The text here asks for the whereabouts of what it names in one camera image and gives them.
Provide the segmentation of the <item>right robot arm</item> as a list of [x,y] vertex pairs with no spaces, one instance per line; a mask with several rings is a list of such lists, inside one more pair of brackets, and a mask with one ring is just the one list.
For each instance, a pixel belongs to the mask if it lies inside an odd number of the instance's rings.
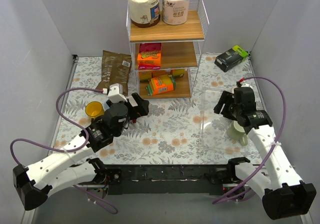
[[264,211],[272,220],[307,214],[316,197],[316,188],[304,182],[289,162],[281,143],[276,141],[269,115],[256,108],[253,89],[242,86],[233,92],[223,91],[213,111],[244,128],[267,171],[264,175],[245,157],[229,160],[227,179],[232,183],[241,181],[236,189],[247,184],[261,198]]

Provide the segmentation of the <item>grey mug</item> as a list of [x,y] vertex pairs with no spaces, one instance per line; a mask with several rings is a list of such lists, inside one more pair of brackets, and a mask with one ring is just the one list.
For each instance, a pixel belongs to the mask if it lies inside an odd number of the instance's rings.
[[111,103],[109,100],[107,100],[106,102],[104,102],[103,105],[102,105],[104,111],[108,110],[111,105],[112,105],[112,103]]

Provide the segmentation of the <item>yellow mug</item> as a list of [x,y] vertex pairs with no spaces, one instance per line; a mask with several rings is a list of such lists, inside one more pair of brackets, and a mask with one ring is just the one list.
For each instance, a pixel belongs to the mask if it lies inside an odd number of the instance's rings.
[[98,101],[92,101],[88,103],[85,107],[85,113],[88,116],[89,120],[92,121],[97,117],[104,115],[103,105]]

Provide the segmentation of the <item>pale green mug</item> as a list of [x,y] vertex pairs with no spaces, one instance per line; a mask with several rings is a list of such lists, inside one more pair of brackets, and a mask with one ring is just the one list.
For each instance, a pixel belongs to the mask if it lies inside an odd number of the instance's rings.
[[239,141],[242,146],[248,145],[248,136],[244,128],[237,121],[232,121],[226,130],[228,137],[234,141]]

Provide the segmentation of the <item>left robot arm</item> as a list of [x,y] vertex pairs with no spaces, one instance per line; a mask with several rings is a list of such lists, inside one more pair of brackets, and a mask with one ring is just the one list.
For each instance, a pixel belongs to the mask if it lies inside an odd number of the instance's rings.
[[109,97],[109,108],[94,118],[90,125],[65,146],[55,149],[44,159],[13,168],[13,185],[26,211],[41,206],[53,194],[68,187],[104,183],[110,174],[99,158],[90,159],[99,150],[122,135],[130,121],[149,114],[149,101],[138,93],[131,96]]

